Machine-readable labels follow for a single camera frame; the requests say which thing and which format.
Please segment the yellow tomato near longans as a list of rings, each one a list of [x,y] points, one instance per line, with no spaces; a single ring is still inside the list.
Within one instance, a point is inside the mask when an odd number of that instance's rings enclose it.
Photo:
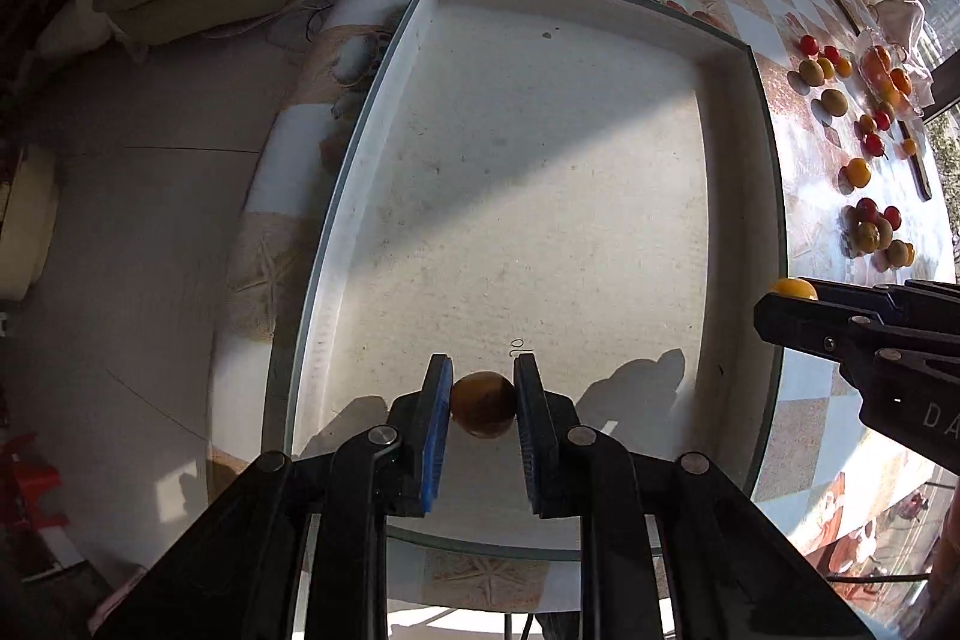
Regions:
[[[827,83],[828,80],[835,78],[835,67],[833,67],[833,62],[830,58],[825,57],[825,55],[819,55],[814,60],[814,64],[817,65],[819,85],[823,85],[823,83]]]

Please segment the white shallow tray box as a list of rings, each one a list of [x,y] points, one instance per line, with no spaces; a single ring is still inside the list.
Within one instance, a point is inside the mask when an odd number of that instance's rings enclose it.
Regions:
[[[738,37],[649,0],[412,0],[320,232],[286,447],[381,422],[433,354],[532,353],[584,424],[752,489],[782,364],[752,310],[787,264]]]

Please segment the red tomato with stem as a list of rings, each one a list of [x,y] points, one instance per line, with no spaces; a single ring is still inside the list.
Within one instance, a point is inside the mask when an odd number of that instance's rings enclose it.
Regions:
[[[882,142],[882,138],[880,138],[877,133],[869,133],[869,135],[864,136],[862,146],[864,146],[864,149],[866,149],[871,156],[874,156],[874,158],[884,158],[885,156],[884,142]]]

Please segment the red plastic stool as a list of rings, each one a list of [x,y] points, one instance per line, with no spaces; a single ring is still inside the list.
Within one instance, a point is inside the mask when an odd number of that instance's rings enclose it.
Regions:
[[[2,445],[2,528],[41,531],[65,528],[68,516],[46,513],[41,498],[62,486],[59,471],[32,453],[36,432],[17,435]]]

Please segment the brown longan near cluster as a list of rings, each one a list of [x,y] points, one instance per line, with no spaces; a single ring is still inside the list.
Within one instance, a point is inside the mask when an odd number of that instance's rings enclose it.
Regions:
[[[889,247],[885,248],[885,255],[892,268],[907,268],[913,264],[914,253],[908,242],[893,239]]]

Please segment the yellow tomato beside red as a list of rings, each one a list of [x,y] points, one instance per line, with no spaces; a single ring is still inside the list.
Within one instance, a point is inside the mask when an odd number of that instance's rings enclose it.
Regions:
[[[838,60],[836,60],[835,68],[836,73],[838,73],[841,78],[850,78],[851,74],[853,74],[853,65],[851,65],[848,58],[839,57]]]

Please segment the glass fruit bowl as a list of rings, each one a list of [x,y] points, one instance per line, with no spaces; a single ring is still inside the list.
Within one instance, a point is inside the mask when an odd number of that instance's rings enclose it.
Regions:
[[[921,119],[924,109],[911,100],[911,80],[892,44],[875,29],[864,29],[854,42],[854,66],[879,103],[887,103],[898,119]]]

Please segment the yellow tomato above stemmed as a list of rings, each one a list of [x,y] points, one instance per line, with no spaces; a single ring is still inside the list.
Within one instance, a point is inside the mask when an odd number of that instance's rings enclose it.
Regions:
[[[861,135],[871,135],[871,133],[877,130],[877,125],[871,115],[864,113],[864,115],[861,115],[861,117],[857,119],[857,128],[859,128]]]

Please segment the brown longan upper pair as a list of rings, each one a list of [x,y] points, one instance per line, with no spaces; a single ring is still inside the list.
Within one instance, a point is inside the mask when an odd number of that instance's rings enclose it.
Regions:
[[[823,83],[825,83],[825,73],[823,73],[823,68],[815,58],[804,58],[804,60],[797,65],[797,73],[799,73],[802,81],[804,81],[807,86],[811,86],[811,88],[822,86]]]

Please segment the white round stool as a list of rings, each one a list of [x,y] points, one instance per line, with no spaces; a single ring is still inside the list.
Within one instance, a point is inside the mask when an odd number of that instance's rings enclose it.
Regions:
[[[21,149],[2,220],[2,299],[20,302],[41,278],[52,242],[60,188],[53,152]]]

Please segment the brown longan pair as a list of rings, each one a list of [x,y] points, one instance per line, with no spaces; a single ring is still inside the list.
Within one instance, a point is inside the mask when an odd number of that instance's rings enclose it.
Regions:
[[[825,83],[825,73],[823,73],[823,68],[815,58],[804,58],[804,60],[797,65],[797,73],[799,73],[802,81],[804,81],[807,86],[811,86],[811,88],[822,86],[823,83]]]
[[[848,97],[838,89],[823,89],[820,104],[832,117],[843,117],[844,113],[848,112]]]

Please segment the brown longan lower pair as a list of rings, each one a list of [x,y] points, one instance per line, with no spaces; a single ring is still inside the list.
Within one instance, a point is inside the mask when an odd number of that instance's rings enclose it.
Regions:
[[[843,117],[844,113],[848,112],[848,97],[838,89],[823,89],[820,104],[832,117]]]

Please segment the red tomato upper left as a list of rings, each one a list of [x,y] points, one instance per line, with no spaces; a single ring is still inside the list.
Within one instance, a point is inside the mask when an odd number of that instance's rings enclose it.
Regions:
[[[809,34],[805,34],[799,41],[800,52],[807,57],[815,57],[818,53],[818,42]]]

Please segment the red tomato near cluster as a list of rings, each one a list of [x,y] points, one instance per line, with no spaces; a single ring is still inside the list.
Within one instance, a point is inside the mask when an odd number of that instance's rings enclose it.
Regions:
[[[892,226],[893,230],[901,226],[900,209],[895,208],[895,206],[887,206],[887,208],[884,209],[884,218],[887,220],[887,223]]]

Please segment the yellow cherry tomato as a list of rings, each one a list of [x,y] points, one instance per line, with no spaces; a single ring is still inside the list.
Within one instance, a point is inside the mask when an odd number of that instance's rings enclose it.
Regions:
[[[516,416],[514,385],[498,372],[473,372],[460,377],[451,388],[452,419],[478,438],[506,434]]]
[[[851,158],[843,167],[843,174],[853,188],[866,188],[872,179],[872,170],[862,158]]]
[[[770,287],[771,294],[780,298],[796,299],[796,301],[816,301],[818,292],[811,281],[802,278],[779,278]]]

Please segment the red tomato under gripper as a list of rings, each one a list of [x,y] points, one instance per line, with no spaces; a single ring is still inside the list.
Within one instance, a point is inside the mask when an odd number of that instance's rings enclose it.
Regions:
[[[860,223],[873,223],[877,218],[877,205],[872,198],[861,198],[856,205],[856,220]]]

